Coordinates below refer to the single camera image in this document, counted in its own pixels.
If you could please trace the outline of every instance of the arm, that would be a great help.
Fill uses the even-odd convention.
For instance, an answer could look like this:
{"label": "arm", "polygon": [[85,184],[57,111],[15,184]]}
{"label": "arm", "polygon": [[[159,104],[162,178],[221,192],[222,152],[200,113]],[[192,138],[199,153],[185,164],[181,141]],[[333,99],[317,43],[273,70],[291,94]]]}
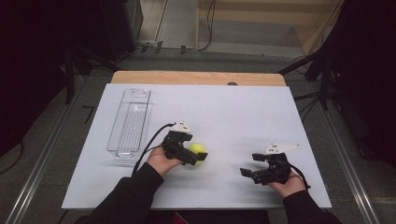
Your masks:
{"label": "arm", "polygon": [[122,178],[82,223],[144,223],[163,177],[179,164],[166,159],[161,147],[155,148],[147,162],[131,177]]}
{"label": "arm", "polygon": [[324,212],[318,207],[306,190],[303,180],[294,172],[290,173],[286,184],[271,183],[269,185],[282,197],[290,224],[341,223],[333,213]]}

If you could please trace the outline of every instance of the metal stand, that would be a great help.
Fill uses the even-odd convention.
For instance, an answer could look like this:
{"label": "metal stand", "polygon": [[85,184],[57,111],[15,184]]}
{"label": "metal stand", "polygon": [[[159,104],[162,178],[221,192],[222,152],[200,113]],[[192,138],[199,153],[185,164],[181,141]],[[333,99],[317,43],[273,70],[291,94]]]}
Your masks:
{"label": "metal stand", "polygon": [[305,73],[305,78],[308,81],[315,81],[320,73],[322,74],[319,100],[325,110],[328,110],[326,100],[328,97],[330,76],[334,70],[334,57],[336,57],[336,52],[334,50],[336,49],[337,42],[342,38],[342,33],[345,29],[348,17],[353,15],[351,10],[353,10],[354,5],[356,6],[358,2],[359,1],[345,1],[332,32],[320,49],[278,72],[282,76],[285,76],[287,73],[312,62]]}
{"label": "metal stand", "polygon": [[107,61],[106,59],[100,57],[93,51],[82,47],[74,46],[71,44],[65,45],[64,54],[64,65],[65,65],[65,77],[66,77],[66,101],[65,104],[68,105],[75,95],[74,87],[74,75],[73,75],[73,65],[76,66],[77,70],[83,76],[89,76],[91,74],[92,68],[87,62],[87,58],[92,58],[102,64],[103,66],[109,68],[113,72],[117,72],[120,69],[113,63]]}

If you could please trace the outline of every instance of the wrist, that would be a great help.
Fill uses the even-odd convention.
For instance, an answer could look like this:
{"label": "wrist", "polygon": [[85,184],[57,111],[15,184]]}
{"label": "wrist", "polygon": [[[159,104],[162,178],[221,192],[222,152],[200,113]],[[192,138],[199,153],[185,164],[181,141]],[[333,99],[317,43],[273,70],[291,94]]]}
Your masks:
{"label": "wrist", "polygon": [[169,172],[169,170],[163,168],[163,166],[161,166],[160,164],[158,164],[158,163],[156,163],[156,162],[147,161],[147,163],[148,163],[155,171],[157,171],[157,173],[158,173],[160,176],[162,176],[162,177],[164,177],[164,176]]}

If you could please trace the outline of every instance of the tripod leg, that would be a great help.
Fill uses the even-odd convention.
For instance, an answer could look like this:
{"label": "tripod leg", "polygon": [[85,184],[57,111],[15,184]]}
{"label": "tripod leg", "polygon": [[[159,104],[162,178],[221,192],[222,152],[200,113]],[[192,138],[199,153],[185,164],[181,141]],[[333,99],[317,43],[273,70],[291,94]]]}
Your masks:
{"label": "tripod leg", "polygon": [[278,73],[282,76],[285,76],[287,73],[296,70],[297,68],[305,65],[306,63],[310,63],[310,62],[314,61],[318,56],[319,56],[319,52],[315,51],[311,55],[308,55],[305,58],[297,61],[296,63],[293,63],[292,65],[280,70]]}
{"label": "tripod leg", "polygon": [[89,49],[86,49],[82,46],[78,46],[78,49],[81,50],[82,53],[84,53],[85,55],[87,55],[88,57],[95,59],[97,62],[101,63],[102,65],[108,67],[111,71],[113,72],[117,72],[120,71],[120,69],[113,63],[110,63],[108,60],[100,57],[99,55],[95,54],[94,52],[92,52]]}
{"label": "tripod leg", "polygon": [[66,89],[67,89],[65,104],[68,105],[75,94],[73,64],[72,64],[72,56],[71,56],[70,48],[66,48],[66,53],[64,54],[64,69],[66,72]]}
{"label": "tripod leg", "polygon": [[332,62],[329,60],[326,61],[326,66],[323,70],[321,86],[320,86],[320,94],[319,100],[325,110],[329,110],[327,107],[327,96],[329,90],[329,81],[330,81],[330,74],[332,72]]}

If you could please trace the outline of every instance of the black sleeve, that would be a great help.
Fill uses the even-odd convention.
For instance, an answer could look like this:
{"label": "black sleeve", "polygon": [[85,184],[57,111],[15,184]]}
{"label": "black sleeve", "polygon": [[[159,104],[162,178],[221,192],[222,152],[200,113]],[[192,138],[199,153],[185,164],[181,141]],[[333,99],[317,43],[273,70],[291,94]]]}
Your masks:
{"label": "black sleeve", "polygon": [[308,191],[302,190],[283,199],[289,224],[338,224],[338,218],[330,212],[322,211]]}
{"label": "black sleeve", "polygon": [[144,223],[162,183],[163,178],[145,162],[134,175],[123,177],[93,212],[77,223]]}

